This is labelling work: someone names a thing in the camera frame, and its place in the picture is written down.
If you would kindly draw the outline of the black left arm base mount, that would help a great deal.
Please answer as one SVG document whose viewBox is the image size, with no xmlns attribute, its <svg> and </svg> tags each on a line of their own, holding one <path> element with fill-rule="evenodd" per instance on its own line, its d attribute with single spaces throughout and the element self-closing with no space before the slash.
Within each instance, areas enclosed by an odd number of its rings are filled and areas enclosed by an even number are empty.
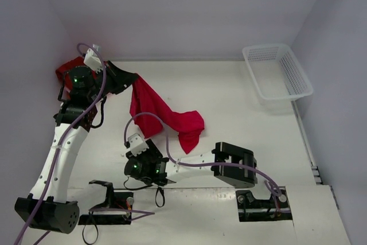
<svg viewBox="0 0 367 245">
<path fill-rule="evenodd" d="M 130 191 L 116 191 L 113 183 L 92 180 L 76 193 L 80 210 L 78 225 L 130 225 L 134 203 Z"/>
</svg>

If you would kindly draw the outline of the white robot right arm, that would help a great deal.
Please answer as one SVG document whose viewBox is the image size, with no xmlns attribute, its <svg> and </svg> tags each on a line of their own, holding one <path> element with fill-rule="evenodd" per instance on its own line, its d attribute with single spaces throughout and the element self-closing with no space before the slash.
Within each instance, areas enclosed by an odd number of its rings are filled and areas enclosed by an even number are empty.
<svg viewBox="0 0 367 245">
<path fill-rule="evenodd" d="M 124 174 L 146 186 L 173 185 L 198 176 L 213 176 L 234 188 L 253 188 L 257 184 L 253 152 L 239 146 L 217 142 L 208 153 L 173 162 L 151 139 L 129 144 Z"/>
</svg>

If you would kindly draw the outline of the magenta t shirt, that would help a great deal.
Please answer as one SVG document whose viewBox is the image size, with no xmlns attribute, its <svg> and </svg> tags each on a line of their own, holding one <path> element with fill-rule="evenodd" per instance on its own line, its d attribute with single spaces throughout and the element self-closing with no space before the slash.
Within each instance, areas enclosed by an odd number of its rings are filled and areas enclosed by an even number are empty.
<svg viewBox="0 0 367 245">
<path fill-rule="evenodd" d="M 141 77 L 132 84 L 130 115 L 143 115 L 134 119 L 145 138 L 150 138 L 163 131 L 162 123 L 158 122 L 152 113 L 164 124 L 178 133 L 178 140 L 185 154 L 189 154 L 199 143 L 200 134 L 205 129 L 205 122 L 198 111 L 176 112 L 149 86 Z"/>
</svg>

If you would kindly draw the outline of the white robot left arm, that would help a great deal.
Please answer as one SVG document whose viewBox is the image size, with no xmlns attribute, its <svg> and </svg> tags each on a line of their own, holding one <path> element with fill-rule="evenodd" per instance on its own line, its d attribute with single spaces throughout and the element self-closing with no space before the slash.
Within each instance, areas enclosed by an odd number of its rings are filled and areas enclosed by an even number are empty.
<svg viewBox="0 0 367 245">
<path fill-rule="evenodd" d="M 112 208 L 112 183 L 92 180 L 76 199 L 68 198 L 68 184 L 79 150 L 94 128 L 96 103 L 108 94 L 123 92 L 137 78 L 136 73 L 121 70 L 110 61 L 104 68 L 81 65 L 64 72 L 63 80 L 69 80 L 71 88 L 68 99 L 59 99 L 62 104 L 54 116 L 56 125 L 49 154 L 34 187 L 14 206 L 26 228 L 69 234 L 88 208 Z"/>
</svg>

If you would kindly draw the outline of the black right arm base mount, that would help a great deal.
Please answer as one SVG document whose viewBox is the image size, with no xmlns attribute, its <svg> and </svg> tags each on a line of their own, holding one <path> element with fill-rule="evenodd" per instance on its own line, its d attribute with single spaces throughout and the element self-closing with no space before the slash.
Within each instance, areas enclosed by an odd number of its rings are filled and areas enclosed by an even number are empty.
<svg viewBox="0 0 367 245">
<path fill-rule="evenodd" d="M 250 190 L 237 190 L 236 200 L 239 222 L 267 222 L 292 220 L 285 189 L 280 198 L 270 194 L 268 199 L 256 199 Z"/>
</svg>

